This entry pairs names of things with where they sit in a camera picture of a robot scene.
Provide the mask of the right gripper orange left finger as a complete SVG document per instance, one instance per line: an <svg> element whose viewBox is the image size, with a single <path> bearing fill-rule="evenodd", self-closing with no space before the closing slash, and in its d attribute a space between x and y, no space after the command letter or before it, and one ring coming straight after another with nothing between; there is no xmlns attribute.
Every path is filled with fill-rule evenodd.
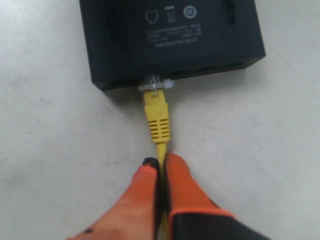
<svg viewBox="0 0 320 240"><path fill-rule="evenodd" d="M147 157L128 188L96 222L71 240L156 240L160 227L159 163Z"/></svg>

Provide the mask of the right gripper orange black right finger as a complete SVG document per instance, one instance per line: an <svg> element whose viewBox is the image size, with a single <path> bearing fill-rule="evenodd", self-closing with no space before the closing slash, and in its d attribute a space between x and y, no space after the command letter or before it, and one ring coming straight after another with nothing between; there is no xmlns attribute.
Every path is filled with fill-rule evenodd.
<svg viewBox="0 0 320 240"><path fill-rule="evenodd" d="M171 240L265 240L215 204L192 177L184 159L169 153L164 161L166 210Z"/></svg>

